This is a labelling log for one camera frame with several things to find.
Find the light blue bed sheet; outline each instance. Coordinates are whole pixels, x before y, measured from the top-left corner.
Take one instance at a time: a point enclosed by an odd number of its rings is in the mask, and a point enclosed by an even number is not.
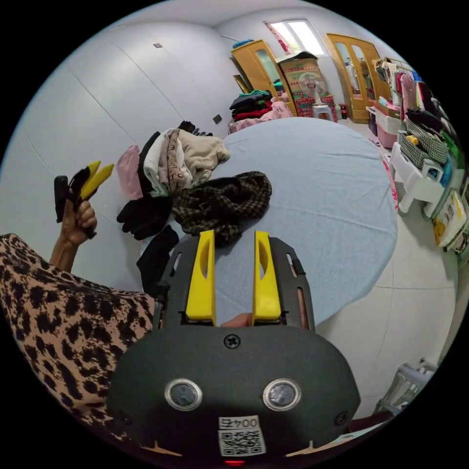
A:
[[[271,181],[272,197],[262,219],[216,252],[217,325],[252,309],[255,230],[296,251],[316,325],[366,296],[397,240],[389,176],[375,146],[341,124],[306,117],[245,128],[226,137],[225,146],[231,157],[212,178],[261,171]],[[187,238],[179,224],[170,224],[181,240]]]

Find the qr code label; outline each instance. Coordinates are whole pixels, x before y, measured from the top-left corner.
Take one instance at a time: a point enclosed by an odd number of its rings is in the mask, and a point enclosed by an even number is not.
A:
[[[218,441],[222,456],[255,456],[266,452],[264,438],[259,427],[219,430]]]

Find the person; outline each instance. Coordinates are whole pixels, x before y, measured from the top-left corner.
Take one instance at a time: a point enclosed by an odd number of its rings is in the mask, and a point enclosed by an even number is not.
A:
[[[15,234],[0,236],[0,305],[36,376],[82,424],[129,442],[106,409],[110,378],[122,354],[152,329],[156,300],[72,275],[85,229],[96,229],[88,201],[67,201],[59,237],[46,262]],[[246,327],[242,314],[222,327]],[[167,452],[155,445],[151,449]]]

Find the hand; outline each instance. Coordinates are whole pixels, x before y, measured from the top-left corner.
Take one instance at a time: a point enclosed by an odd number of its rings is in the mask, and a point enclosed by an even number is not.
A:
[[[225,322],[221,327],[249,327],[250,325],[251,315],[249,313],[243,313]]]
[[[96,214],[87,200],[80,204],[76,213],[73,210],[73,203],[70,200],[65,202],[61,230],[61,237],[65,243],[78,248],[88,239],[84,228],[95,230],[97,224]]]

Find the red light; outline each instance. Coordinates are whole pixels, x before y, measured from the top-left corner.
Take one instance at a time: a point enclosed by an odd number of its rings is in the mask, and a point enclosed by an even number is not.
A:
[[[238,468],[239,466],[242,466],[245,463],[245,461],[225,461],[225,464],[228,466],[232,466],[233,468]]]

